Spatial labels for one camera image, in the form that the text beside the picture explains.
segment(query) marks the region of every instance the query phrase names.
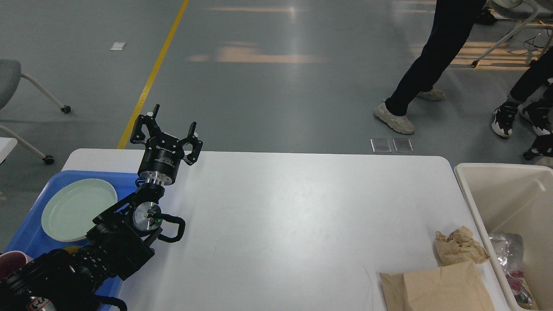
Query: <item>table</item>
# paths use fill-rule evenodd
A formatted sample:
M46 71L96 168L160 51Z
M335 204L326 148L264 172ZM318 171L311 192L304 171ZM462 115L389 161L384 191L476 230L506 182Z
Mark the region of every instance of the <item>table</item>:
M0 163L4 162L15 145L17 145L17 139L0 137Z
M136 172L142 155L79 149L63 170ZM436 230L479 240L441 157L202 152L165 189L185 235L123 283L129 310L386 310L379 272L438 267ZM509 310L491 264L477 268Z

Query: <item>crumpled paper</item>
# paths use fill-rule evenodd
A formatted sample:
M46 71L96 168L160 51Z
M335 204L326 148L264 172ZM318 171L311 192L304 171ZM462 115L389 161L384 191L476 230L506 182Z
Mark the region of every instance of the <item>crumpled paper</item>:
M472 231L465 226L449 236L436 231L436 251L441 261L447 266L464 261L486 262L488 253L472 236Z
M474 262L426 271L380 273L388 311L494 311Z

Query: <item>pink cup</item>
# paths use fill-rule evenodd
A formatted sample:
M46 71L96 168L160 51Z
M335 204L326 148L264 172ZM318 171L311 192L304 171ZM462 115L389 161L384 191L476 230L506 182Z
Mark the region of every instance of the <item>pink cup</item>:
M11 251L0 255L0 280L5 279L15 270L23 268L33 260L22 251Z

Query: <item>black pants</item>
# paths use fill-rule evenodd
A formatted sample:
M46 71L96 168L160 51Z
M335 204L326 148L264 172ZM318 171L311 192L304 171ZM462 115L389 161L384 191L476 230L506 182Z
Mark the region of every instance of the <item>black pants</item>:
M514 99L524 102L551 77L553 77L553 49L547 50L538 61L530 64L530 69L520 77L510 94ZM545 90L544 97L553 101L553 86Z
M434 24L422 53L386 100L393 115L405 116L420 91L430 91L461 50L486 0L437 0Z

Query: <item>gray chair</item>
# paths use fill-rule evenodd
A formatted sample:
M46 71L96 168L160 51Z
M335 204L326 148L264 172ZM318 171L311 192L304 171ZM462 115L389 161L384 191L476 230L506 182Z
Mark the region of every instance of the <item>gray chair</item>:
M478 63L488 56L493 50L498 46L503 44L505 41L512 38L514 35L518 34L525 28L531 29L552 29L553 25L544 24L542 21L551 21L553 20L553 4L551 0L491 0L490 6L496 11L499 15L514 20L517 22L517 25L506 34L501 40L497 41L495 45L485 51L480 55L476 60L471 64L471 67L475 68L478 66ZM547 47L551 45L553 36L547 41L546 47L544 47L538 56L541 57Z
M71 107L63 105L54 95L52 95L47 89L45 89L40 83L27 74L21 73L21 64L16 60L0 59L0 110L9 102L13 94L17 90L19 81L21 78L29 80L34 86L36 86L44 95L46 95L54 104L56 104L60 110L67 114L71 111ZM40 157L46 164L52 164L54 158L51 155L46 155L40 150L36 149L28 143L21 136L14 133L9 128L0 125L0 131L8 133L10 136L17 139L25 148L30 150L36 156Z

